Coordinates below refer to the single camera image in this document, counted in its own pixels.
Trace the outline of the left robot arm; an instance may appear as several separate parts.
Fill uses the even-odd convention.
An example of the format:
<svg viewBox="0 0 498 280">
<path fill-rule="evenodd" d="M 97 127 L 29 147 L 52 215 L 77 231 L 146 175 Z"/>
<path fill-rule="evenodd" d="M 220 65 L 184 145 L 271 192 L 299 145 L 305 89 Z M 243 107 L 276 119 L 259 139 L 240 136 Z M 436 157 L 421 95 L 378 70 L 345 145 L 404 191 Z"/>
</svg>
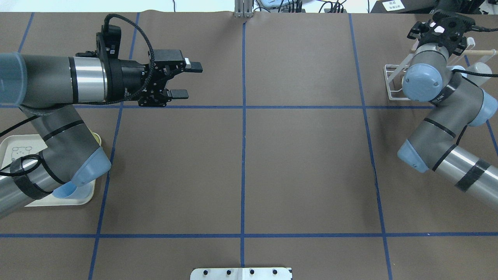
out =
<svg viewBox="0 0 498 280">
<path fill-rule="evenodd" d="M 47 197 L 66 183 L 81 187 L 107 173 L 111 162 L 74 105 L 137 101 L 165 107 L 187 99 L 169 90 L 176 75 L 201 73 L 201 63 L 180 50 L 156 50 L 157 62 L 141 64 L 107 51 L 75 57 L 1 54 L 1 103 L 15 105 L 46 145 L 1 169 L 1 217 Z"/>
</svg>

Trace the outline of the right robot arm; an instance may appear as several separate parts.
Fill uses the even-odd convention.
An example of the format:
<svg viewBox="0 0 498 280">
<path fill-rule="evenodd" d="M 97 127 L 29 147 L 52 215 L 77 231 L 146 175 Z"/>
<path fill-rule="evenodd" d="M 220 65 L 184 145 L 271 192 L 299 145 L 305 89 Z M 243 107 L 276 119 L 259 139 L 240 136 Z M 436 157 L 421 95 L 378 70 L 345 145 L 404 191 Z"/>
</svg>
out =
<svg viewBox="0 0 498 280">
<path fill-rule="evenodd" d="M 434 108 L 407 138 L 397 156 L 418 172 L 432 170 L 457 189 L 497 209 L 497 168 L 456 144 L 466 126 L 480 126 L 497 111 L 497 100 L 459 69 L 447 65 L 449 51 L 436 43 L 419 46 L 402 90 L 410 100 Z"/>
</svg>

